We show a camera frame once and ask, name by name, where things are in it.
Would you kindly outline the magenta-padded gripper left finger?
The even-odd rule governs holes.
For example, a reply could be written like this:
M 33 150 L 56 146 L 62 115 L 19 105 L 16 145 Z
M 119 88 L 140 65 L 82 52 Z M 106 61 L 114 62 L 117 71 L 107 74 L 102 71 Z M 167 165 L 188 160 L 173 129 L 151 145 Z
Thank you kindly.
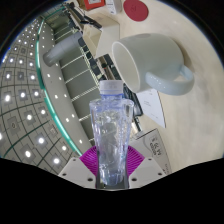
M 98 158 L 96 147 L 88 149 L 80 157 L 72 157 L 58 174 L 84 188 L 95 188 L 98 175 Z

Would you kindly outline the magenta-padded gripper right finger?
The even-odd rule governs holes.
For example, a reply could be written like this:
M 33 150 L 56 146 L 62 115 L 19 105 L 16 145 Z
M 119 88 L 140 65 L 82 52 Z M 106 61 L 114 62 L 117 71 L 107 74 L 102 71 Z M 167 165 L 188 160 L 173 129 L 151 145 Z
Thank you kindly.
M 166 176 L 153 157 L 144 157 L 131 146 L 127 151 L 126 173 L 130 189 L 146 186 Z

